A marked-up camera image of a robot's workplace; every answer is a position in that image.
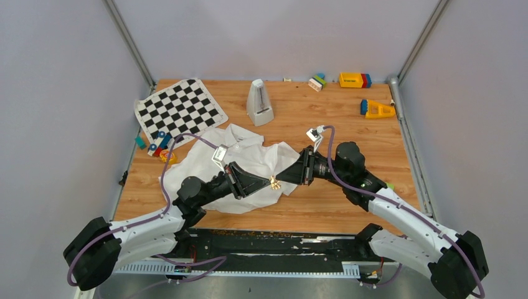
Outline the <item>gold leaf brooch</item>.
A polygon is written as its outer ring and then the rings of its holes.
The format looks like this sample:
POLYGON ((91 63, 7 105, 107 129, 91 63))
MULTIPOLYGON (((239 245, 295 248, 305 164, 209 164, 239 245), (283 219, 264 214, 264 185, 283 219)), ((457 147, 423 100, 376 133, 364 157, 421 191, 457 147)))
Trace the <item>gold leaf brooch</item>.
POLYGON ((269 181, 270 181, 270 187, 272 188, 272 190, 281 189, 281 184, 279 180, 277 180, 274 176, 271 176, 269 181))

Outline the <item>white button-up shirt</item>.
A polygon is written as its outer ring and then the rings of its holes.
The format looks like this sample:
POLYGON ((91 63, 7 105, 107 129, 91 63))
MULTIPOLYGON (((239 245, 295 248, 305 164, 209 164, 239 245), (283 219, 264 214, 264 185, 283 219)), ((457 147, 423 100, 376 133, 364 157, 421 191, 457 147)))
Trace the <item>white button-up shirt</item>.
MULTIPOLYGON (((240 126, 230 124, 226 129, 214 128, 202 137, 213 145, 228 147, 224 162, 235 161, 242 169, 263 178, 271 178, 291 166, 299 154, 284 141, 263 146, 264 137, 240 126)), ((220 168, 212 161, 214 149, 202 141, 196 141, 187 156, 171 166, 164 176, 164 187, 172 200, 176 198, 183 180, 196 176, 210 181, 220 168)), ((281 183, 279 189, 263 188, 256 193, 238 200, 229 194, 204 206, 205 210, 230 214, 243 214, 254 209, 270 206, 279 201, 281 195, 289 196, 297 185, 281 183)))

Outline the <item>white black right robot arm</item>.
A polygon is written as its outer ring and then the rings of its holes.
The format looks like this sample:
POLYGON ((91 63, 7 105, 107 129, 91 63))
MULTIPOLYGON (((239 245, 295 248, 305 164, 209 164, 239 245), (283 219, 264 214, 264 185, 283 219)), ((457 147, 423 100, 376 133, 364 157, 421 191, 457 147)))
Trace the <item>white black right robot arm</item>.
POLYGON ((422 214, 365 168, 355 142, 337 146, 334 159, 308 146, 291 166, 276 175, 280 181, 309 185, 316 178, 342 187, 356 206, 385 219, 403 236, 368 224, 357 233, 356 253, 364 260, 376 255, 406 265, 430 279, 445 298, 484 298, 483 278, 489 273, 480 238, 460 234, 422 214))

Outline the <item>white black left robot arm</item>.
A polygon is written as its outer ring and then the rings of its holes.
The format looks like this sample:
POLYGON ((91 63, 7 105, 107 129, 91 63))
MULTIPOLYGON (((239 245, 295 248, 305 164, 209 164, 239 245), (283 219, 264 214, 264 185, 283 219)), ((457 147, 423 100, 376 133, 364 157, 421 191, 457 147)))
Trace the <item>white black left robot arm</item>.
POLYGON ((163 209, 125 221, 90 220, 63 251, 68 284, 90 290, 126 264, 169 252, 186 256, 191 241, 184 235, 205 216, 205 205, 228 195, 242 199, 271 186, 274 179, 231 162, 208 182, 196 176, 185 178, 176 199, 163 209))

